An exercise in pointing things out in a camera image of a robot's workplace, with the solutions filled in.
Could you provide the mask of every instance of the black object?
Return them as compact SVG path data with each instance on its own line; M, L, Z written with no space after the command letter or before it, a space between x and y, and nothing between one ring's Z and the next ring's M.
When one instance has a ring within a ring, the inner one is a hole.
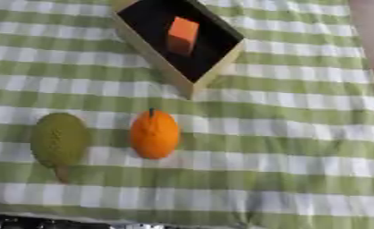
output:
M140 0L118 15L192 82L243 39L239 32L195 0ZM200 24L190 56L167 50L167 32L175 16Z

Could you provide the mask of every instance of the orange cube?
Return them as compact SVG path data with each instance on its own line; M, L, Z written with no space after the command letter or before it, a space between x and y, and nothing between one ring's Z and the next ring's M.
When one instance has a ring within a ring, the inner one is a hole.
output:
M190 55L195 45L199 24L175 17L167 34L167 49L180 55Z

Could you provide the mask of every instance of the open box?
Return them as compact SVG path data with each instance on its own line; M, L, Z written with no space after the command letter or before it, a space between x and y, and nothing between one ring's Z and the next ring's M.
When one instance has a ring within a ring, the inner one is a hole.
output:
M175 16L200 25L190 56L167 50ZM113 0L116 31L187 98L205 88L242 50L243 36L196 0Z

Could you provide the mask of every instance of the green ball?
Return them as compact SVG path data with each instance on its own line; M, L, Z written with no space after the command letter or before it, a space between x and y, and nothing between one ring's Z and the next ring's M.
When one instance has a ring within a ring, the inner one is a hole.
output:
M82 120L66 113L42 117L31 134L32 153L47 167L78 164L89 142L89 131Z

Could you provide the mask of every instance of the table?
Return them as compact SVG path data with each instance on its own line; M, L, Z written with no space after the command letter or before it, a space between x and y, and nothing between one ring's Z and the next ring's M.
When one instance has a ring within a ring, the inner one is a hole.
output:
M374 228L374 75L346 0L202 0L243 53L186 100L115 35L105 0L0 0L0 213L235 228ZM137 157L136 114L182 141ZM93 144L69 185L30 153L68 112Z

